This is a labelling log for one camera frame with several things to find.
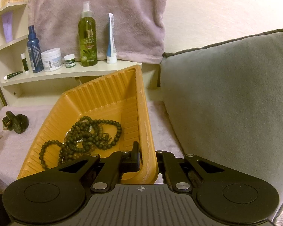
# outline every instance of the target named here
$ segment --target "gray cushion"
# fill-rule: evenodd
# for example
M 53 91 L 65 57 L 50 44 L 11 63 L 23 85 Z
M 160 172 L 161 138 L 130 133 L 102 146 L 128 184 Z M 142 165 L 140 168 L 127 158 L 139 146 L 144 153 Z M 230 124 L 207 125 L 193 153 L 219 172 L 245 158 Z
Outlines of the gray cushion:
M 184 152 L 271 183 L 283 202 L 283 29 L 162 61 L 165 106 Z

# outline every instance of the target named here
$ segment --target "olive oil bottle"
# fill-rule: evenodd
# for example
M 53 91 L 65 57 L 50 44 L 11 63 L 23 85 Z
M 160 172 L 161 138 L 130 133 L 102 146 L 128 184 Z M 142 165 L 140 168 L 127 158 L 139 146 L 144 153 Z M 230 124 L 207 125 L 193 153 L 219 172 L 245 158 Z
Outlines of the olive oil bottle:
M 82 18 L 79 21 L 79 40 L 82 66 L 97 64 L 97 38 L 95 21 L 91 17 L 90 1 L 83 3 Z

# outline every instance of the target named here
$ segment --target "green bead necklace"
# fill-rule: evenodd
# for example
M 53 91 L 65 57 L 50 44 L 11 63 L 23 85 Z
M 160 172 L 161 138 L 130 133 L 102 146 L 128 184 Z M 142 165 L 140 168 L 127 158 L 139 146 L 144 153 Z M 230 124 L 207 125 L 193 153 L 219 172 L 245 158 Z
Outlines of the green bead necklace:
M 112 137 L 109 137 L 108 133 L 103 132 L 102 124 L 110 124 L 117 127 L 116 135 L 111 143 Z M 121 124 L 112 120 L 92 120 L 89 116 L 83 116 L 78 122 L 76 122 L 72 128 L 66 133 L 64 142 L 61 143 L 58 140 L 48 140 L 42 145 L 41 152 L 39 153 L 39 159 L 43 169 L 48 169 L 44 161 L 44 153 L 46 148 L 50 145 L 58 145 L 61 147 L 58 165 L 73 161 L 86 152 L 93 152 L 97 149 L 111 149 L 115 146 L 122 134 Z M 77 147 L 77 144 L 82 142 L 83 148 Z

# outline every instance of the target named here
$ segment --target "yellow plastic tray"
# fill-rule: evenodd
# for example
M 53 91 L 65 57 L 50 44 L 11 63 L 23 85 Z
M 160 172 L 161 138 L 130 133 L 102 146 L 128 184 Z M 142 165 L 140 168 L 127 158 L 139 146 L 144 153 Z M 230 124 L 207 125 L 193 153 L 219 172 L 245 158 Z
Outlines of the yellow plastic tray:
M 82 116 L 92 119 L 114 120 L 121 123 L 123 133 L 111 149 L 96 149 L 93 153 L 109 157 L 119 150 L 132 150 L 139 142 L 141 168 L 138 173 L 126 173 L 122 183 L 154 183 L 158 165 L 151 133 L 141 67 L 136 65 L 102 76 L 64 92 L 41 126 L 24 160 L 18 179 L 43 171 L 39 160 L 41 146 L 47 140 L 63 142 L 66 132 Z M 116 127 L 103 124 L 104 132 L 112 137 Z M 49 168 L 57 166 L 60 147 L 46 149 L 44 160 Z

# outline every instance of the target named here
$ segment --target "blue and white tube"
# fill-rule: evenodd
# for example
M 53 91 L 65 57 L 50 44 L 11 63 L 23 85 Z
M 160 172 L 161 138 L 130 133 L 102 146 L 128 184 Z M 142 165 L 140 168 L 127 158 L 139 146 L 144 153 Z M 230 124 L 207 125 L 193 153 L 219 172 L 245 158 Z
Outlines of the blue and white tube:
M 114 45 L 113 28 L 114 28 L 113 14 L 109 13 L 109 45 L 108 45 L 108 50 L 107 50 L 107 63 L 108 64 L 116 63 L 116 49 Z

